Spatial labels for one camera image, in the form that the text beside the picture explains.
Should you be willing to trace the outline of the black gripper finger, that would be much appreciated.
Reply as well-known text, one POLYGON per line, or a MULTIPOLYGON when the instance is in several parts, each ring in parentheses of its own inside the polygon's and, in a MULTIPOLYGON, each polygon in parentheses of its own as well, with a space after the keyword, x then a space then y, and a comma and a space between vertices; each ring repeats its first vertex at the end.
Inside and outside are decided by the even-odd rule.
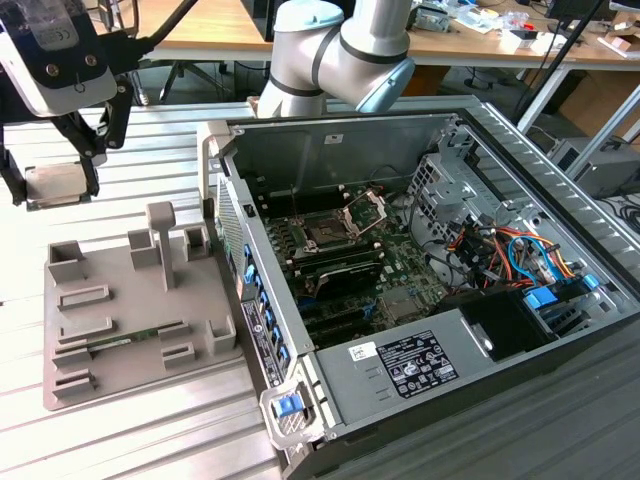
POLYGON ((0 151, 1 177, 9 189, 12 203, 15 206, 19 206, 26 201, 26 181, 16 165, 11 152, 5 146, 4 126, 0 127, 0 151))
POLYGON ((104 111, 95 129, 76 111, 53 117, 51 123, 73 145, 85 176, 87 194, 97 196, 99 180, 94 163, 106 150, 120 149, 125 141, 132 107, 133 87, 127 77, 116 78, 116 95, 104 104, 104 111))

